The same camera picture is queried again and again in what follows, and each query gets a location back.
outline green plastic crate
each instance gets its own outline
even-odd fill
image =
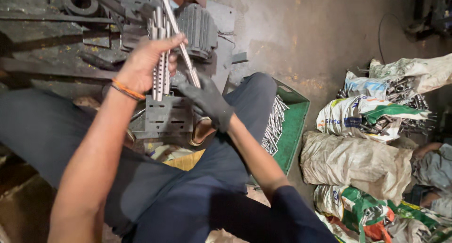
[[[274,80],[278,84],[277,94],[290,108],[284,112],[285,121],[282,123],[283,131],[277,144],[278,152],[273,156],[279,167],[287,175],[292,165],[292,160],[298,157],[301,150],[303,126],[311,102],[286,84],[276,79]],[[257,182],[253,177],[251,177],[249,184],[257,186]]]

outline shirt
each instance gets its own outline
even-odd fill
[[[276,189],[270,208],[210,176],[159,198],[139,219],[133,242],[201,243],[214,229],[248,242],[337,242],[294,187]]]
[[[443,144],[438,151],[427,152],[413,167],[420,185],[437,187],[441,196],[452,196],[452,146]]]

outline dark blue pants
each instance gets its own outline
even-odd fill
[[[261,142],[276,94],[276,83],[254,73],[225,100]],[[53,187],[79,146],[93,115],[52,92],[18,90],[0,96],[0,142],[31,164]],[[217,133],[195,167],[182,171],[123,148],[105,206],[105,222],[124,235],[142,212],[175,184],[210,175],[245,191],[249,174],[227,134]]]

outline orange bracelet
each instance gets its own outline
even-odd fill
[[[133,99],[135,99],[137,101],[144,100],[146,98],[144,95],[128,89],[126,86],[124,86],[123,84],[118,82],[116,80],[116,78],[112,78],[112,81],[113,81],[112,87],[117,89],[118,91],[120,91],[124,95],[130,96],[131,98],[133,98]]]

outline black work glove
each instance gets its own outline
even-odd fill
[[[198,114],[210,117],[212,126],[225,133],[229,128],[234,107],[224,100],[211,79],[199,76],[199,81],[200,89],[185,82],[179,84],[178,89],[195,103],[194,110]]]

